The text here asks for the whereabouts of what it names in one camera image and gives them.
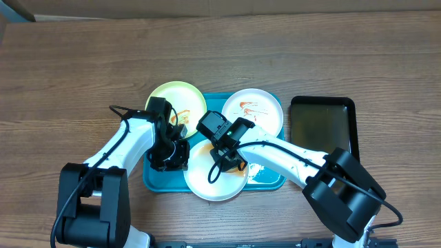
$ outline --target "teal tray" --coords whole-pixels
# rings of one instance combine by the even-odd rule
[[[207,109],[222,112],[222,107],[227,99],[233,93],[204,93],[205,101],[207,102]],[[283,128],[277,138],[284,140]],[[205,140],[206,138],[197,132],[191,136],[188,141],[190,147]],[[144,173],[143,180],[145,186],[153,192],[191,192],[184,179],[182,171],[177,172],[157,172],[150,167],[150,162],[144,155]],[[285,182],[285,177],[273,172],[270,169],[262,167],[253,177],[249,176],[247,184],[243,190],[275,190],[282,187]]]

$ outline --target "yellow plate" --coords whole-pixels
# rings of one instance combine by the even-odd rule
[[[185,124],[187,128],[186,138],[197,132],[196,126],[199,119],[207,111],[207,103],[202,93],[196,87],[181,81],[164,83],[150,94],[149,99],[145,103],[145,108],[147,108],[147,104],[152,96],[163,97],[172,104],[172,107],[178,113],[178,124]],[[170,123],[175,124],[175,122],[176,117],[174,112],[172,112],[170,114]]]

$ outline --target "white plate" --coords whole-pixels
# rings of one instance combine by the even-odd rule
[[[209,154],[213,145],[209,140],[199,142],[190,150],[188,170],[184,171],[185,182],[193,193],[205,200],[227,200],[242,191],[248,179],[248,167],[243,171],[220,173],[218,180],[208,183],[208,173],[214,164],[214,159]],[[218,173],[214,169],[212,178]]]
[[[238,117],[253,121],[272,136],[283,126],[283,111],[270,93],[259,89],[245,89],[234,93],[222,108],[222,115],[234,122]]]

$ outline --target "dirty plate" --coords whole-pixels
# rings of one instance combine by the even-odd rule
[[[225,102],[222,114],[228,121],[238,117],[253,121],[276,137],[283,126],[283,111],[270,93],[259,89],[245,89],[234,93]]]
[[[188,170],[184,171],[185,182],[193,193],[205,200],[227,200],[242,191],[248,179],[248,167],[243,171],[236,169],[233,172],[223,172],[218,180],[208,183],[208,173],[214,164],[214,159],[209,154],[213,149],[212,143],[205,139],[190,150]]]
[[[202,93],[196,87],[181,81],[164,83],[150,94],[145,104],[146,108],[152,96],[163,97],[172,104],[172,107],[178,114],[178,123],[185,124],[187,128],[186,138],[197,132],[196,126],[198,125],[199,119],[202,118],[207,111],[207,103]],[[172,114],[170,114],[170,123],[175,124],[175,122],[176,117],[174,112],[172,112]]]

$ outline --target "black bracket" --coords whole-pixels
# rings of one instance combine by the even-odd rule
[[[68,163],[60,173],[57,216],[88,165]],[[80,247],[124,247],[130,230],[129,185],[125,169],[96,169],[97,173],[70,201],[56,230],[59,243]],[[101,206],[81,203],[101,190]]]
[[[336,148],[324,159],[325,169],[340,174],[378,198],[386,198],[381,186],[348,151]],[[362,237],[367,223],[380,211],[381,206],[378,201],[352,187],[343,186],[337,194],[334,193],[329,186],[329,177],[323,172],[308,178],[302,193],[322,223],[348,242]]]

